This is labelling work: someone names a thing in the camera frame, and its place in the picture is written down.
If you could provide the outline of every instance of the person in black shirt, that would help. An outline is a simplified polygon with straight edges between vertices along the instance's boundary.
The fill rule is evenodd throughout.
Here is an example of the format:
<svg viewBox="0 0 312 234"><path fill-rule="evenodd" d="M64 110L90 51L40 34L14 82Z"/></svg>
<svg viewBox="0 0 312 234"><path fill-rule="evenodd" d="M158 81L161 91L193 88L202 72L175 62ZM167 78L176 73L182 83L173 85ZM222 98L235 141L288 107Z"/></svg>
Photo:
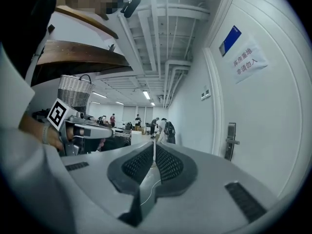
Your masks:
<svg viewBox="0 0 312 234"><path fill-rule="evenodd" d="M159 120L159 118L157 117L156 119L152 120L151 123L151 138L155 138L154 137L154 132L155 132L155 127L157 126L156 122Z"/></svg>
<svg viewBox="0 0 312 234"><path fill-rule="evenodd" d="M139 128L141 127L141 118L139 117L139 115L136 115L136 120L138 120L139 122L135 125L135 131L139 131Z"/></svg>

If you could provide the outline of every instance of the bracelet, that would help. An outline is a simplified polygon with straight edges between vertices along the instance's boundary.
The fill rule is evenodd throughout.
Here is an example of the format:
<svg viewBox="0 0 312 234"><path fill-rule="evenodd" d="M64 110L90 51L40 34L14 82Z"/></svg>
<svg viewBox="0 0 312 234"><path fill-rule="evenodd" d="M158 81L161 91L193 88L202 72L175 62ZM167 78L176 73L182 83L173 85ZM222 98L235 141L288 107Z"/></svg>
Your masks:
<svg viewBox="0 0 312 234"><path fill-rule="evenodd" d="M43 127L43 135L42 135L42 143L43 144L47 144L49 145L48 142L48 129L49 129L50 125L49 124L45 124Z"/></svg>

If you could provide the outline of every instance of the person in red shirt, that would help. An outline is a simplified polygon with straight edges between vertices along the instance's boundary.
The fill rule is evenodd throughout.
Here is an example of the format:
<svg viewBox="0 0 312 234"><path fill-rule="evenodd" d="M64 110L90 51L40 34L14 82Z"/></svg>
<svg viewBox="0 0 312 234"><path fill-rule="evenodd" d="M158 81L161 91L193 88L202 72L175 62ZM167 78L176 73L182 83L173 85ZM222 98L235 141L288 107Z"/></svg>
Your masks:
<svg viewBox="0 0 312 234"><path fill-rule="evenodd" d="M115 114L110 117L112 127L115 127Z"/></svg>

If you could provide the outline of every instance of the curved wooden structure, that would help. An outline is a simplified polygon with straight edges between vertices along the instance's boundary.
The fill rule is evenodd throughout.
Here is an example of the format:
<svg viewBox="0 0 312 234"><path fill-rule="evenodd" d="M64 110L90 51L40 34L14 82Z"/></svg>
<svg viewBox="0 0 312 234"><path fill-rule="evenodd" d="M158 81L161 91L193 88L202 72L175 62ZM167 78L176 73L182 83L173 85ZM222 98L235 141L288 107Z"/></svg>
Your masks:
<svg viewBox="0 0 312 234"><path fill-rule="evenodd" d="M48 40L34 71L32 86L61 75L132 71L124 56L105 49L69 41Z"/></svg>
<svg viewBox="0 0 312 234"><path fill-rule="evenodd" d="M71 8L69 8L68 6L59 6L55 8L56 12L68 15L70 17L76 18L78 20L81 20L105 33L107 33L108 35L112 36L115 39L118 39L118 35L112 31L111 29L107 28L105 25L99 23L97 20L83 14L80 13L79 11L73 10Z"/></svg>

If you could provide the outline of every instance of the floor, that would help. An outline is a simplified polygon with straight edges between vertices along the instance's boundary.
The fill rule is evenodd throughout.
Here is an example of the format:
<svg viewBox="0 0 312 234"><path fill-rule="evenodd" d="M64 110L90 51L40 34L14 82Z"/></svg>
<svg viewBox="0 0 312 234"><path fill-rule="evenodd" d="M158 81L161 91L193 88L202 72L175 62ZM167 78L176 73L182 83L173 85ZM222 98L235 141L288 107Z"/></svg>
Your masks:
<svg viewBox="0 0 312 234"><path fill-rule="evenodd" d="M150 135L142 135L143 142L153 141L154 142L154 160L155 160L155 139L151 139ZM140 185L140 200L141 204L144 203L148 197L150 198L142 205L142 217L144 217L150 212L152 207L155 204L155 188L160 185L161 183L158 182L160 180L160 174L157 166L154 164L149 172L147 173L146 177L142 181Z"/></svg>

